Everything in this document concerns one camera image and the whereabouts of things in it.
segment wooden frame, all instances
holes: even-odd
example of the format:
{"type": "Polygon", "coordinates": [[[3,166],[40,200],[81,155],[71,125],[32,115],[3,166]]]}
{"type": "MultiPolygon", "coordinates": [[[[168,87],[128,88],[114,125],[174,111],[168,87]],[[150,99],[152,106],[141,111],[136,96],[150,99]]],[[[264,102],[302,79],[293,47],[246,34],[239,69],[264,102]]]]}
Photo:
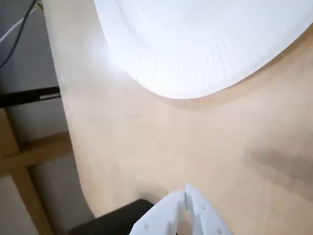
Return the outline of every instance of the wooden frame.
{"type": "Polygon", "coordinates": [[[4,109],[0,109],[0,176],[10,174],[39,235],[55,234],[28,167],[72,152],[68,133],[19,146],[4,109]]]}

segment wooden table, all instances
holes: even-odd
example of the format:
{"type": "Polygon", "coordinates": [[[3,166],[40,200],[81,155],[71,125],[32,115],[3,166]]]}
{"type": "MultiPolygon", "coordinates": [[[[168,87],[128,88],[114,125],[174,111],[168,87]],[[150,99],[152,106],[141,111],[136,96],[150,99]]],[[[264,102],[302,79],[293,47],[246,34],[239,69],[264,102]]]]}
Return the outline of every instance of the wooden table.
{"type": "Polygon", "coordinates": [[[313,234],[312,27],[243,82],[170,100],[114,66],[93,0],[47,0],[45,17],[95,215],[192,183],[235,234],[313,234]]]}

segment black cable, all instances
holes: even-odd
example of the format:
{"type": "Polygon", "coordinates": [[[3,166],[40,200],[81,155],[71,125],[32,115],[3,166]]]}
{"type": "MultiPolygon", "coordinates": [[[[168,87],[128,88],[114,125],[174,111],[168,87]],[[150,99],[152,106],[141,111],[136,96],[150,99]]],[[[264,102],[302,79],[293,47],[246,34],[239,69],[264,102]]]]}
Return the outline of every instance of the black cable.
{"type": "Polygon", "coordinates": [[[8,62],[8,60],[11,58],[13,52],[15,51],[15,48],[16,48],[18,42],[19,42],[19,39],[20,39],[21,34],[22,34],[22,31],[23,31],[23,29],[24,29],[24,25],[25,25],[25,23],[26,23],[26,20],[27,20],[27,18],[28,18],[28,16],[29,16],[29,13],[30,13],[31,10],[33,9],[34,5],[36,4],[36,1],[37,1],[37,0],[33,0],[32,3],[31,3],[31,5],[29,6],[29,8],[28,8],[28,10],[27,10],[27,12],[26,12],[26,14],[25,14],[25,16],[24,16],[24,19],[23,19],[23,21],[22,21],[22,24],[21,24],[21,26],[20,26],[20,28],[19,28],[19,31],[18,31],[18,33],[17,33],[17,36],[16,36],[16,38],[15,38],[14,44],[13,44],[13,46],[12,46],[12,48],[11,48],[11,50],[10,50],[8,56],[6,57],[5,61],[0,65],[0,70],[1,70],[2,67],[6,64],[6,62],[8,62]]]}

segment white cable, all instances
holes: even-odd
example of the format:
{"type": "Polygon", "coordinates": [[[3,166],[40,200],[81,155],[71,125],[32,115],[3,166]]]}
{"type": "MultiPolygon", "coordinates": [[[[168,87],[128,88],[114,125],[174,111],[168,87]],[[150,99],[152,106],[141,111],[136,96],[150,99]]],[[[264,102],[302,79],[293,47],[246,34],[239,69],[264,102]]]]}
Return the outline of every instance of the white cable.
{"type": "MultiPolygon", "coordinates": [[[[32,9],[29,13],[29,15],[33,14],[35,11],[37,10],[37,7],[35,7],[34,9],[32,9]]],[[[0,38],[0,43],[2,43],[2,41],[17,27],[19,26],[22,21],[24,20],[24,17],[21,18],[18,22],[16,22],[1,38],[0,38]]]]}

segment white paper plate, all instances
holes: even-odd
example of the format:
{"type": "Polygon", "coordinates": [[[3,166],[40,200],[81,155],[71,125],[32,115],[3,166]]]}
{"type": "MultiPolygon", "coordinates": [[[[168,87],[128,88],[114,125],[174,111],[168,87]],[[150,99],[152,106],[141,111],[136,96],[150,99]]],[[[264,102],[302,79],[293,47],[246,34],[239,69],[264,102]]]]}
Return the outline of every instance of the white paper plate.
{"type": "Polygon", "coordinates": [[[148,90],[196,98],[264,66],[313,22],[313,0],[95,0],[122,68],[148,90]]]}

